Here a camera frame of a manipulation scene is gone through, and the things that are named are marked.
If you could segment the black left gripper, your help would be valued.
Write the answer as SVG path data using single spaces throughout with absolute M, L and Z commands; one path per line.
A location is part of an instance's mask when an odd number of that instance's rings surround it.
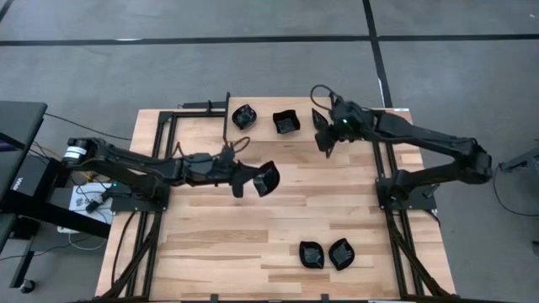
M 234 161 L 235 151 L 225 145 L 216 155 L 210 153 L 195 153 L 182 157 L 181 180 L 192 187 L 219 183 L 230 183 L 232 195 L 243 197 L 243 186 L 260 174 L 260 167 L 252 167 Z

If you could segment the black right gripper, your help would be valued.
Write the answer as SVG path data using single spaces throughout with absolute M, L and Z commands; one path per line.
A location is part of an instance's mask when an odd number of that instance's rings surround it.
M 318 130 L 315 141 L 318 150 L 330 158 L 337 141 L 357 141 L 373 137 L 374 114 L 352 101 L 335 97 L 329 111 L 333 124 Z

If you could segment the black teardrop mini plate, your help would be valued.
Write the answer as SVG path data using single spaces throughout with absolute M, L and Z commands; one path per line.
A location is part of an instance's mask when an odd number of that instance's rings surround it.
M 316 131 L 323 131 L 329 127 L 327 119 L 315 109 L 312 109 L 312 122 Z

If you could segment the black square tray stack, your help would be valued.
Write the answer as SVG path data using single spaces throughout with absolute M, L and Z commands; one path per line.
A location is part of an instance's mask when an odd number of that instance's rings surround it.
M 301 123 L 294 109 L 273 113 L 273 121 L 278 134 L 287 134 L 301 129 Z

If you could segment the wooden shelf with black legs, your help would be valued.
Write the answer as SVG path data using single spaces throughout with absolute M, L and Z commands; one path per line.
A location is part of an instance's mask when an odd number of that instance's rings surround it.
M 321 104 L 317 107 L 309 97 L 232 97 L 229 99 L 229 113 L 233 114 L 243 105 L 248 105 L 257 114 L 253 125 L 239 130 L 231 119 L 227 121 L 227 139 L 237 141 L 245 136 L 250 143 L 241 152 L 244 158 L 260 157 L 265 161 L 309 162 L 323 160 L 325 155 L 318 150 L 315 142 L 316 128 L 312 112 L 316 110 L 325 119 L 329 118 L 324 107 L 330 105 L 328 97 L 316 97 Z M 300 122 L 300 129 L 286 134 L 277 132 L 273 116 L 277 113 L 293 110 Z

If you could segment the black clamp bar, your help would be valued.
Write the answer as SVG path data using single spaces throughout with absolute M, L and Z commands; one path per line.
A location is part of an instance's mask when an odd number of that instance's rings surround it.
M 207 100 L 205 102 L 179 104 L 178 108 L 179 109 L 224 109 L 226 108 L 226 105 L 227 105 L 226 101 Z

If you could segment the white paper sheet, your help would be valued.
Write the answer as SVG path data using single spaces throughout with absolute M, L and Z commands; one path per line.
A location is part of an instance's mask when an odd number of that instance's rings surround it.
M 111 187 L 111 183 L 86 183 L 84 185 L 75 185 L 72 189 L 72 197 L 68 209 L 85 215 L 92 219 L 110 224 L 112 221 L 111 204 L 112 199 L 103 200 L 102 194 Z M 86 208 L 91 202 L 96 202 L 96 210 L 87 212 Z

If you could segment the grey chair base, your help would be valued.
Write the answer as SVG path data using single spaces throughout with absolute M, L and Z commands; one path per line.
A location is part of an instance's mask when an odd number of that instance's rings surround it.
M 539 146 L 499 164 L 499 168 L 504 173 L 509 173 L 518 167 L 529 168 L 533 173 L 539 175 Z

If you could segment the black computer box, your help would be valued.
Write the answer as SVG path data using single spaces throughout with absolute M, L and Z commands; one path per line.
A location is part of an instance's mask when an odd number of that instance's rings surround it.
M 28 155 L 10 189 L 28 196 L 45 198 L 56 178 L 57 164 L 55 159 Z

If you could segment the black desk base frame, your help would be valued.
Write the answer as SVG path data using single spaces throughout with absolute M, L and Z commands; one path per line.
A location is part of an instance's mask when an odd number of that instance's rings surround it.
M 31 249 L 32 241 L 42 221 L 100 238 L 107 238 L 110 230 L 110 224 L 102 221 L 39 201 L 26 194 L 8 192 L 3 207 L 0 209 L 0 252 L 8 239 L 29 242 L 24 254 L 20 256 L 19 265 L 9 285 L 10 288 L 18 288 L 26 279 L 26 272 L 35 256 L 35 251 Z

